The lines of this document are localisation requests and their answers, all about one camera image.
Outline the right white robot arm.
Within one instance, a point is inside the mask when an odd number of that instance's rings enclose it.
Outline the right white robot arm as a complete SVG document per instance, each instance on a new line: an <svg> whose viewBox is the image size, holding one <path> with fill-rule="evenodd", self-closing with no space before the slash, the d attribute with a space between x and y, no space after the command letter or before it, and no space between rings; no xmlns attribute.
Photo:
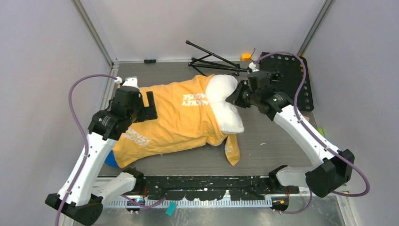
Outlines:
<svg viewBox="0 0 399 226"><path fill-rule="evenodd" d="M318 197L325 197L351 178L354 154L327 141L294 107L293 100L274 89L264 71L252 72L238 83L226 98L242 108L256 106L259 112L281 128L300 146L311 161L307 168L282 165L269 172L269 188L281 193L288 186L308 187Z"/></svg>

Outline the white pillow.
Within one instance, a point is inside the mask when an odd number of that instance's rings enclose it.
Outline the white pillow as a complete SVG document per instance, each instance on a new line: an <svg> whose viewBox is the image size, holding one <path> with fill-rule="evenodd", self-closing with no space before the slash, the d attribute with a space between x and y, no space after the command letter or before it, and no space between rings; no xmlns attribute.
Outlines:
<svg viewBox="0 0 399 226"><path fill-rule="evenodd" d="M231 75L210 75L205 89L208 103L215 115L219 129L225 134L239 134L244 125L237 107L226 101L238 85L237 79Z"/></svg>

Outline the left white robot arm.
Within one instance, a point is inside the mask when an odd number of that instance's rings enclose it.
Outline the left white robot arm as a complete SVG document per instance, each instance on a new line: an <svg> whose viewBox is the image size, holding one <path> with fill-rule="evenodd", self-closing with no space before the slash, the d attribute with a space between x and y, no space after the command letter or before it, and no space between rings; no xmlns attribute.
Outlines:
<svg viewBox="0 0 399 226"><path fill-rule="evenodd" d="M117 177L94 188L94 183L106 157L132 123L157 119L153 92L146 93L144 105L139 88L122 86L110 101L110 108L92 117L85 146L63 187L49 194L45 203L84 226L92 226L104 206L119 196L144 190L144 175L135 168L123 170Z"/></svg>

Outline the yellow printed pillowcase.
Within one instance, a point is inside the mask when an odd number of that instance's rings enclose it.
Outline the yellow printed pillowcase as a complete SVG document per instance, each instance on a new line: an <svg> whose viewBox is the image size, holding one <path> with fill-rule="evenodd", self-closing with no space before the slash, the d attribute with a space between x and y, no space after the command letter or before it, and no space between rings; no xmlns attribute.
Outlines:
<svg viewBox="0 0 399 226"><path fill-rule="evenodd" d="M116 143L114 155L120 168L153 155L224 144L231 165L240 161L238 134L225 134L216 122L205 89L209 76L141 88L152 91L158 118L133 123Z"/></svg>

